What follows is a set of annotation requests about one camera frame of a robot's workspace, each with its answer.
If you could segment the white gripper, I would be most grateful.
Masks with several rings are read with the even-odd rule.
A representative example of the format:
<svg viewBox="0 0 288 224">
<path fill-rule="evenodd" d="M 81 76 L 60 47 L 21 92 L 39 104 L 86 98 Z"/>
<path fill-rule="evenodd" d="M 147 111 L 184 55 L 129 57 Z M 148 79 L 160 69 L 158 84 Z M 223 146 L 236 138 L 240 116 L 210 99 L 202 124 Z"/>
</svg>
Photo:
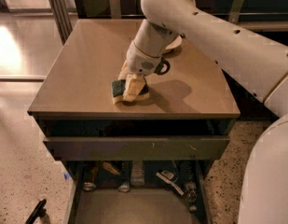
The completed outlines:
<svg viewBox="0 0 288 224">
<path fill-rule="evenodd" d="M 130 99 L 134 98 L 145 84 L 144 76 L 151 74 L 162 76 L 168 73 L 170 68 L 170 63 L 163 57 L 154 58 L 144 54 L 132 41 L 127 51 L 126 61 L 123 63 L 118 75 L 119 80 L 126 79 L 123 96 Z"/>
</svg>

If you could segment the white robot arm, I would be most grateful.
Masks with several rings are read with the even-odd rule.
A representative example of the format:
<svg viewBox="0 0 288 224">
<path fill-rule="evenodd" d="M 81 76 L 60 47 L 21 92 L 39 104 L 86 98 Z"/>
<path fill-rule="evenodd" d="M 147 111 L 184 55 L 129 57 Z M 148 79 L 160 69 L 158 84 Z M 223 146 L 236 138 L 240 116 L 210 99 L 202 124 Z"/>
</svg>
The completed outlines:
<svg viewBox="0 0 288 224">
<path fill-rule="evenodd" d="M 238 224 L 288 224 L 288 47 L 199 10 L 195 0 L 141 0 L 144 21 L 113 89 L 114 102 L 145 98 L 147 76 L 182 36 L 278 116 L 247 162 Z"/>
</svg>

